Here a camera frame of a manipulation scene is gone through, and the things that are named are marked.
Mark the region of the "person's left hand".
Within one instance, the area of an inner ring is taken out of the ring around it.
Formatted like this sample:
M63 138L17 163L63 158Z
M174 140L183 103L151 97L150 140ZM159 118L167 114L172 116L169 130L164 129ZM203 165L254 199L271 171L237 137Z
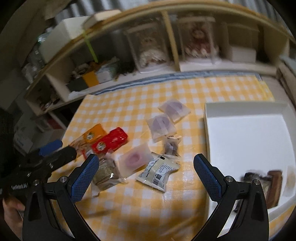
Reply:
M4 219L13 233L23 240L23 218L20 212L25 210L25 206L13 196L3 199Z

